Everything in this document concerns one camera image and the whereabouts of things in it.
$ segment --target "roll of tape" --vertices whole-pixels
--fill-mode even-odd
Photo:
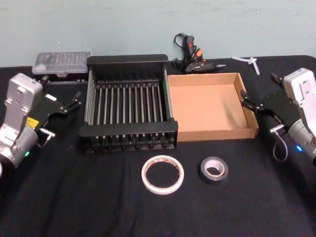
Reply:
[[[175,182],[174,185],[168,187],[168,188],[159,188],[156,187],[154,185],[152,185],[146,176],[146,173],[149,169],[150,166],[152,166],[153,164],[157,163],[157,162],[167,162],[172,164],[173,166],[175,166],[179,172],[179,178],[178,180]],[[143,183],[145,185],[145,187],[152,193],[154,194],[159,194],[159,195],[166,195],[166,194],[171,194],[175,191],[177,191],[180,186],[182,185],[184,179],[184,170],[182,165],[180,164],[179,161],[177,161],[175,158],[173,157],[169,157],[169,156],[156,156],[156,157],[152,157],[150,158],[148,161],[146,161],[146,163],[144,164],[143,168],[142,168],[142,180]]]
[[[211,174],[207,171],[209,168],[217,169],[219,174]],[[212,185],[219,185],[226,180],[228,176],[227,164],[218,157],[205,158],[201,163],[199,171],[201,179]]]

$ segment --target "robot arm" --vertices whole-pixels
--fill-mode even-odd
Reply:
[[[80,92],[64,106],[51,95],[43,96],[42,90],[41,83],[21,73],[9,81],[6,113],[0,128],[0,178],[7,169],[17,168],[38,141],[39,132],[47,135],[46,142],[55,136],[44,128],[51,118],[66,117],[81,104],[78,101]]]
[[[267,95],[257,106],[246,92],[242,91],[241,103],[258,116],[271,116],[279,123],[270,132],[284,128],[316,165],[316,82],[312,71],[301,68],[284,79],[272,74],[272,79],[283,89]]]

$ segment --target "light blue wall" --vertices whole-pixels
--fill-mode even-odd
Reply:
[[[316,56],[315,0],[0,0],[0,67],[41,51],[180,56],[176,33],[205,58]]]

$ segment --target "open cardboard box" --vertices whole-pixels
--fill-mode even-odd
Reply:
[[[239,73],[169,75],[168,81],[179,142],[256,137],[256,117],[240,103]]]

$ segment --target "black table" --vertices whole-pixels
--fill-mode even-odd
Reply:
[[[316,73],[309,56],[259,57],[252,66],[232,59],[214,60],[240,72],[251,97],[261,100],[280,90],[270,73],[284,76],[300,67]],[[16,73],[31,67],[0,69],[0,101]],[[67,103],[86,84],[50,84],[46,92]],[[178,143],[176,150],[84,155],[77,147],[83,110],[56,120],[57,133],[47,147],[35,148],[16,170],[0,200],[0,236],[314,236],[316,168],[289,147],[289,159],[272,157],[272,137]],[[3,122],[4,105],[0,106]],[[170,155],[184,168],[180,189],[167,196],[143,186],[141,168],[155,155]],[[218,156],[229,166],[226,186],[212,187],[198,176],[200,162]],[[153,176],[164,172],[159,169]],[[170,175],[161,173],[166,179]]]

